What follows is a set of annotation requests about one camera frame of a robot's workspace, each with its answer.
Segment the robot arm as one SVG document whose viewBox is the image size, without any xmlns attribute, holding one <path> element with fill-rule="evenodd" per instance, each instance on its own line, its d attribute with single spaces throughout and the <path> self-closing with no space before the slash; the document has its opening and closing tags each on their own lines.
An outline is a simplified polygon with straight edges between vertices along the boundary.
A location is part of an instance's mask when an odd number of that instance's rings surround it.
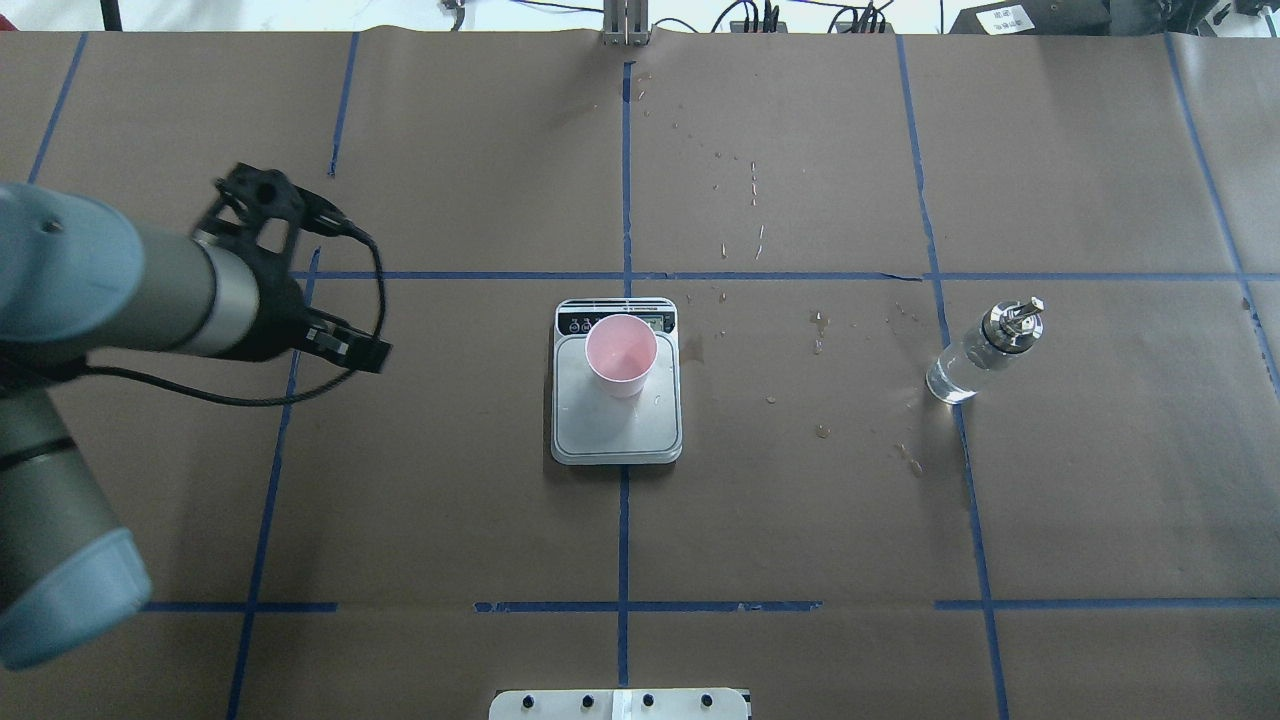
<svg viewBox="0 0 1280 720">
<path fill-rule="evenodd" d="M 128 368 L 104 350 L 270 363 L 292 351 L 376 373 L 375 328 L 308 306 L 293 279 L 303 232 L 346 237 L 385 272 L 372 237 L 276 170 L 239 165 L 186 233 L 152 228 L 97 199 L 3 184 L 3 666 L 36 667 L 109 632 L 152 597 L 132 532 L 110 507 L 59 400 L 88 378 L 138 382 L 227 407 L 287 407 L 333 382 L 241 398 Z"/>
</svg>

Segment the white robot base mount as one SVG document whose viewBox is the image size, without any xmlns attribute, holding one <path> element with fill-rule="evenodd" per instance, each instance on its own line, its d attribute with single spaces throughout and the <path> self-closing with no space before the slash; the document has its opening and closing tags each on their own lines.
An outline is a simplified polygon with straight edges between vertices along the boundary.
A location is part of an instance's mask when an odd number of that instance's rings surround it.
<svg viewBox="0 0 1280 720">
<path fill-rule="evenodd" d="M 502 691 L 489 719 L 751 719 L 749 691 L 730 687 Z"/>
</svg>

